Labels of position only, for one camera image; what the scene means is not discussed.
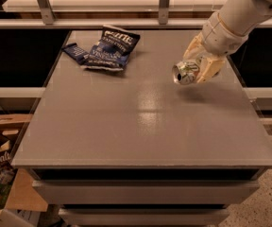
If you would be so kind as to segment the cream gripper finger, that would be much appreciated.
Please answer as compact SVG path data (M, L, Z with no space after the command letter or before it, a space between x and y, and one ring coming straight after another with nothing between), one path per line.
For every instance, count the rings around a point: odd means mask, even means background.
M224 57L215 56L210 53L201 53L196 58L195 61L198 63L199 72L196 76L195 82L201 83L206 82L213 78L217 73L220 72L222 67L226 63Z
M203 57L207 56L209 52L206 50L203 42L202 33L198 33L194 36L185 50L182 59L184 61L199 61Z

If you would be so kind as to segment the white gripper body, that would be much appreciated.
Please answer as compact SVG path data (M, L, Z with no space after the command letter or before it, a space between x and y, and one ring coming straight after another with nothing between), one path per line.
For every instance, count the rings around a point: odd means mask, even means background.
M201 30L202 45L211 54L218 57L235 53L248 36L239 36L230 32L219 18L219 13L214 12Z

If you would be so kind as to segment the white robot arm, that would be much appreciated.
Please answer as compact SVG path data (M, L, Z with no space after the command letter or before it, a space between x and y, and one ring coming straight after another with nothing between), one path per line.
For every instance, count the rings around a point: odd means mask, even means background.
M272 18L272 0L228 0L213 13L188 45L182 63L173 69L180 84L213 78L260 23Z

